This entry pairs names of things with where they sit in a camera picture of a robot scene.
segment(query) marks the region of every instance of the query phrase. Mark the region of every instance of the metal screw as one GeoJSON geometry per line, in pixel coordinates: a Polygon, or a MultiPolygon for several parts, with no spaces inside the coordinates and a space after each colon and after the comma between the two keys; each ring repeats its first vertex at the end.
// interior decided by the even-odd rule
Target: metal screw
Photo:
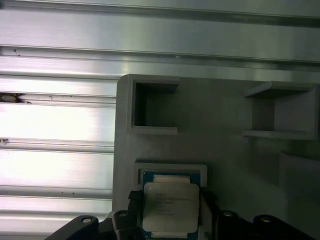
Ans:
{"type": "Polygon", "coordinates": [[[83,222],[84,224],[90,223],[90,222],[91,222],[91,218],[82,219],[82,222],[83,222]]]}
{"type": "Polygon", "coordinates": [[[267,216],[263,216],[261,217],[261,221],[265,222],[265,223],[270,223],[271,222],[271,219],[268,218],[267,216]]]}
{"type": "Polygon", "coordinates": [[[224,211],[223,215],[225,215],[226,217],[232,217],[233,216],[232,212],[230,212],[230,211],[224,211]]]}

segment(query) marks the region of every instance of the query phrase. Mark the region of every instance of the gray shelf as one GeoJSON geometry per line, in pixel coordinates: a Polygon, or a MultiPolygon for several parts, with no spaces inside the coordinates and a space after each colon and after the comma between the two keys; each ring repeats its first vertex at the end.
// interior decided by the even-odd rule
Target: gray shelf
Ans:
{"type": "Polygon", "coordinates": [[[178,128],[159,125],[148,117],[157,112],[150,97],[174,94],[179,85],[178,77],[128,74],[121,79],[128,81],[127,132],[131,134],[177,135],[178,128]]]}
{"type": "Polygon", "coordinates": [[[319,135],[318,84],[266,82],[249,89],[252,129],[243,136],[317,140],[319,135]]]}

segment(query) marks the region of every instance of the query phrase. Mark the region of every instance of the black mechanical arm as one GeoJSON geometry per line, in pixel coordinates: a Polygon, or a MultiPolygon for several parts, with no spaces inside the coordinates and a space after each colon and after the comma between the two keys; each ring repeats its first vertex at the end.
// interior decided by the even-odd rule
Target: black mechanical arm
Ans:
{"type": "MultiPolygon", "coordinates": [[[[314,240],[271,215],[259,215],[248,222],[232,211],[222,211],[210,192],[202,192],[200,198],[205,205],[202,209],[209,211],[209,240],[314,240]]],[[[140,227],[142,207],[142,191],[132,191],[127,210],[117,211],[100,223],[94,216],[76,217],[46,240],[145,240],[140,227]]]]}

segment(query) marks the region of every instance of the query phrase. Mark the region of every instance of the reflective metal strip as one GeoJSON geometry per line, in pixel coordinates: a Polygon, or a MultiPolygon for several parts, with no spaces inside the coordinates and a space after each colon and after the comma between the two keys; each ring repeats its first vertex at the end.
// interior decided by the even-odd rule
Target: reflective metal strip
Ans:
{"type": "MultiPolygon", "coordinates": [[[[24,59],[20,62],[19,58],[10,60],[10,58],[7,57],[0,57],[0,73],[9,72],[6,70],[16,69],[16,73],[19,73],[20,70],[25,70],[27,72],[32,71],[33,73],[37,72],[38,75],[41,73],[54,74],[54,71],[56,71],[56,74],[59,74],[63,72],[64,69],[69,69],[69,71],[73,72],[75,67],[84,67],[81,66],[82,61],[77,63],[77,60],[70,62],[70,64],[75,65],[68,65],[64,60],[58,59],[53,61],[48,59],[49,62],[47,63],[45,63],[45,59],[43,60],[44,61],[40,59],[30,59],[29,61],[28,59],[24,59]]],[[[85,95],[115,98],[116,91],[117,81],[110,79],[0,75],[0,92],[85,95]]]]}
{"type": "Polygon", "coordinates": [[[113,160],[113,154],[3,149],[0,185],[81,188],[82,194],[85,189],[111,190],[113,160]]]}
{"type": "Polygon", "coordinates": [[[77,199],[112,199],[112,188],[72,188],[72,187],[50,187],[50,186],[20,186],[20,185],[2,185],[0,187],[0,196],[21,196],[44,198],[77,198],[77,199]]]}
{"type": "Polygon", "coordinates": [[[111,211],[111,200],[101,199],[69,199],[46,197],[14,197],[0,198],[0,211],[8,213],[47,213],[47,214],[83,214],[103,215],[111,211]]]}
{"type": "Polygon", "coordinates": [[[115,108],[0,103],[0,138],[114,142],[115,108]]]}
{"type": "Polygon", "coordinates": [[[318,0],[211,0],[211,1],[194,1],[194,0],[8,0],[10,2],[27,2],[27,3],[58,3],[58,4],[86,4],[99,6],[118,6],[127,8],[154,8],[154,9],[179,9],[194,11],[223,11],[223,12],[243,12],[249,14],[263,15],[288,15],[288,16],[306,16],[320,17],[318,9],[320,3],[318,0]]]}
{"type": "Polygon", "coordinates": [[[111,211],[111,200],[1,197],[0,235],[47,236],[79,215],[102,221],[111,211]]]}
{"type": "Polygon", "coordinates": [[[320,62],[318,42],[320,29],[308,27],[90,11],[0,12],[0,45],[4,46],[320,62]]]}
{"type": "MultiPolygon", "coordinates": [[[[31,57],[0,56],[0,73],[12,75],[48,75],[69,76],[85,78],[112,78],[119,79],[126,74],[146,74],[178,76],[185,78],[211,78],[245,81],[281,81],[320,83],[320,72],[298,70],[275,70],[247,67],[224,67],[212,65],[172,64],[158,62],[125,62],[125,61],[101,61],[101,60],[74,60],[74,59],[49,59],[31,57]]],[[[45,82],[41,85],[48,91],[45,82]]],[[[28,86],[21,86],[21,92],[26,92],[28,86]]],[[[88,85],[89,94],[100,93],[99,85],[88,85]]]]}

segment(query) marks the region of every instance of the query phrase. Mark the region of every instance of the metal groove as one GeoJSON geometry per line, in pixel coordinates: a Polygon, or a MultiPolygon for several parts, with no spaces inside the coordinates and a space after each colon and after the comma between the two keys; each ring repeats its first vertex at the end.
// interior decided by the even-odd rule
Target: metal groove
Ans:
{"type": "Polygon", "coordinates": [[[257,13],[244,13],[232,11],[195,10],[181,8],[156,8],[144,6],[119,6],[105,4],[79,4],[60,1],[25,1],[25,0],[4,0],[4,9],[32,8],[51,9],[53,11],[99,11],[109,14],[142,15],[145,17],[171,18],[196,21],[215,21],[226,23],[244,23],[258,25],[275,25],[287,27],[308,27],[319,28],[320,18],[290,15],[267,15],[257,13]]]}
{"type": "Polygon", "coordinates": [[[276,66],[270,66],[271,69],[259,67],[251,68],[251,64],[239,66],[207,66],[207,65],[190,65],[190,64],[172,64],[172,63],[155,63],[155,62],[124,62],[124,61],[101,61],[101,60],[74,60],[74,59],[49,59],[49,58],[32,58],[32,57],[12,57],[0,56],[0,73],[10,76],[11,86],[8,83],[2,85],[0,81],[0,89],[6,91],[20,92],[51,92],[74,94],[81,93],[86,95],[107,95],[106,90],[110,90],[110,95],[116,95],[117,81],[110,79],[118,79],[126,74],[145,74],[145,75],[166,75],[178,76],[181,78],[211,78],[226,80],[244,80],[244,81],[280,81],[280,82],[309,82],[319,83],[320,73],[312,71],[304,71],[304,69],[296,68],[295,70],[281,70],[276,66]],[[68,85],[61,85],[59,88],[53,88],[50,78],[44,78],[42,81],[33,85],[30,84],[33,79],[43,79],[37,76],[61,76],[64,77],[63,82],[78,78],[94,78],[94,84],[79,78],[78,81],[68,81],[68,85]],[[112,88],[104,84],[112,83],[112,88]]]}
{"type": "Polygon", "coordinates": [[[112,154],[113,142],[59,141],[48,139],[6,138],[0,143],[0,150],[33,150],[69,153],[112,154]]]}
{"type": "Polygon", "coordinates": [[[265,68],[320,72],[320,62],[283,59],[263,59],[218,55],[188,55],[152,52],[90,51],[73,49],[50,49],[37,47],[2,47],[2,56],[21,58],[44,58],[66,60],[99,60],[113,62],[172,63],[201,66],[228,66],[240,68],[265,68]]]}
{"type": "Polygon", "coordinates": [[[112,189],[2,185],[0,196],[106,200],[112,199],[112,189]]]}
{"type": "Polygon", "coordinates": [[[320,62],[320,29],[310,27],[15,9],[0,12],[0,29],[11,48],[320,62]]]}

